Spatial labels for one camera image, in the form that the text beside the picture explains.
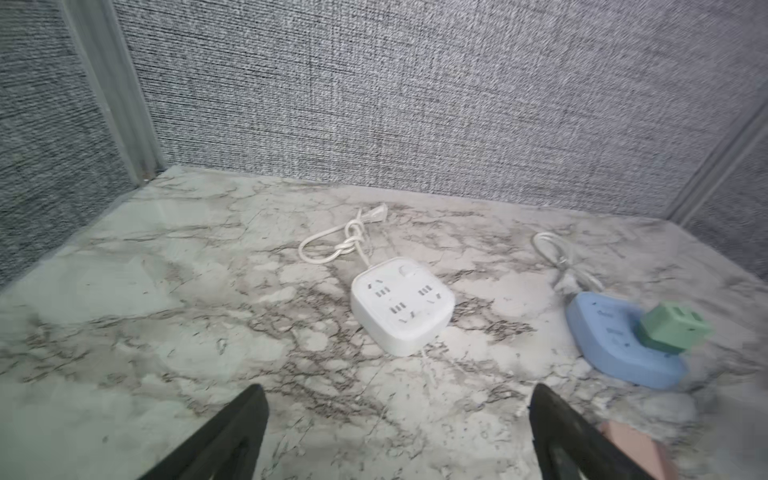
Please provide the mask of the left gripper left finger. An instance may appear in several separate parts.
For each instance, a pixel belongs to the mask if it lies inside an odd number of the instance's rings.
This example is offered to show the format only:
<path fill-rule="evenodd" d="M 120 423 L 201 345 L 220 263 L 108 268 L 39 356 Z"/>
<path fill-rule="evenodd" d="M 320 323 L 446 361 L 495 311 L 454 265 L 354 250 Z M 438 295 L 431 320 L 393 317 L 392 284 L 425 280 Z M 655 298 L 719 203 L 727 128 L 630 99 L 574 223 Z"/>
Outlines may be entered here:
<path fill-rule="evenodd" d="M 265 392 L 252 384 L 143 477 L 251 479 L 268 419 Z"/>

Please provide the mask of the green adapter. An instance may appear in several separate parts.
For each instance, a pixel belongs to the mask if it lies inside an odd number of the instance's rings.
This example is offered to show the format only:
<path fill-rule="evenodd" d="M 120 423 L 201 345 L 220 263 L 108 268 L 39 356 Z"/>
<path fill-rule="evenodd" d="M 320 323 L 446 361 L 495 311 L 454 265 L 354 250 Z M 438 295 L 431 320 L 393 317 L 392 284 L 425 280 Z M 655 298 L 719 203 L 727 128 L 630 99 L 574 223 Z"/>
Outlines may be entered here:
<path fill-rule="evenodd" d="M 677 355 L 701 344 L 713 328 L 692 309 L 663 301 L 645 313 L 633 331 L 646 348 Z"/>

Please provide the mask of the blue square power strip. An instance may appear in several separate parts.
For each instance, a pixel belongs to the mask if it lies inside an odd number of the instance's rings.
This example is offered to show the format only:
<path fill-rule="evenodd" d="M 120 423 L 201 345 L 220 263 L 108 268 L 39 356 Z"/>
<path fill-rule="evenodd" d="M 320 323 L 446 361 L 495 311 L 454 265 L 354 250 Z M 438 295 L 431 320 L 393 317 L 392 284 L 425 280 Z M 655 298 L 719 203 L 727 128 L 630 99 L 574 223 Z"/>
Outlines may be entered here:
<path fill-rule="evenodd" d="M 581 292 L 572 298 L 565 315 L 582 356 L 608 376 L 669 390 L 688 373 L 681 356 L 654 350 L 638 340 L 634 328 L 644 310 L 631 302 Z"/>

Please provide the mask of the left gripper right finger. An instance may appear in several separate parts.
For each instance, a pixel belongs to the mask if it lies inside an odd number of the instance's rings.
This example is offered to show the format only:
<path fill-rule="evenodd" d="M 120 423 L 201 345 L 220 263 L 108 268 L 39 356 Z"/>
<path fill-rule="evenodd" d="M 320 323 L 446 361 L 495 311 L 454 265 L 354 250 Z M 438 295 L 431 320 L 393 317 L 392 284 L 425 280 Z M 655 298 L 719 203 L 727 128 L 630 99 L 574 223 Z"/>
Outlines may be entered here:
<path fill-rule="evenodd" d="M 528 407 L 544 479 L 648 479 L 650 475 L 549 386 L 535 386 Z"/>

